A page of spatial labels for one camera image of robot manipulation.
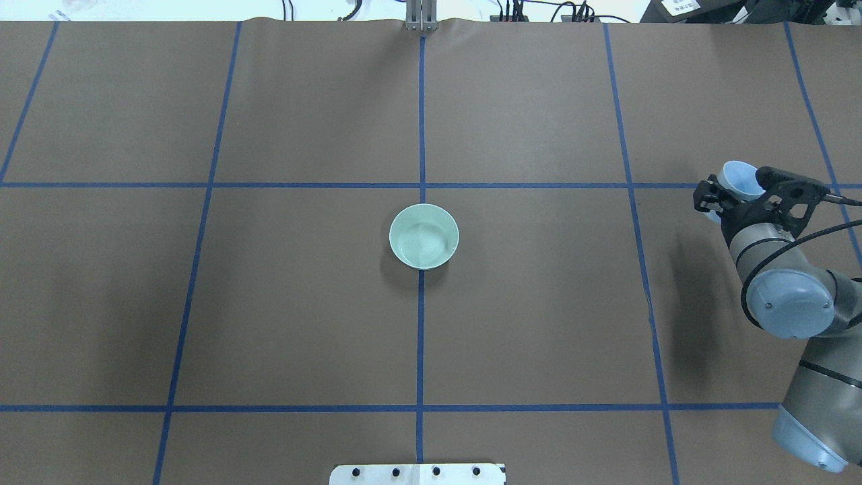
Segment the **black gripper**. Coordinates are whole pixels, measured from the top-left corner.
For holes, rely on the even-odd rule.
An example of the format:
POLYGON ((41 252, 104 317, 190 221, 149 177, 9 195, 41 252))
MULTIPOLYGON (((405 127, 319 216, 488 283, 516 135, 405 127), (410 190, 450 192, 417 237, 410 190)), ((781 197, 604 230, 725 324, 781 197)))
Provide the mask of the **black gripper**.
POLYGON ((693 206, 709 218, 721 219, 721 234, 727 245, 752 225, 782 224, 781 216, 776 214, 769 197, 763 195, 750 201, 737 199, 721 184, 717 175, 708 175, 698 183, 693 192, 693 206))

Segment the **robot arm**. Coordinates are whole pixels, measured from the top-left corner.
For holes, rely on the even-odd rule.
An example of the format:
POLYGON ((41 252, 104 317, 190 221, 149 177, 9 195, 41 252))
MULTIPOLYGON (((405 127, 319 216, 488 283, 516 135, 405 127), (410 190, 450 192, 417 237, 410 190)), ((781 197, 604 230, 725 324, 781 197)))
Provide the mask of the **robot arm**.
POLYGON ((819 203, 855 205, 816 179, 757 169, 745 193, 712 174, 693 194, 696 211, 721 225, 741 279, 741 309, 758 329, 806 342, 778 406, 774 441, 797 459, 834 474, 860 464, 860 279, 817 267, 801 251, 810 240, 860 221, 803 235, 819 203))

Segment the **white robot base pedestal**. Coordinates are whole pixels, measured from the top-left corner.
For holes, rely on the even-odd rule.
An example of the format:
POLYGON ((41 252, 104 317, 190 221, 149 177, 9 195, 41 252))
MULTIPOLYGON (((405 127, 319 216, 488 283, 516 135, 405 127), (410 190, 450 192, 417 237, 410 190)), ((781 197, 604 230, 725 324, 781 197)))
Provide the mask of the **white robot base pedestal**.
POLYGON ((339 465, 329 484, 506 484, 504 464, 388 463, 339 465))

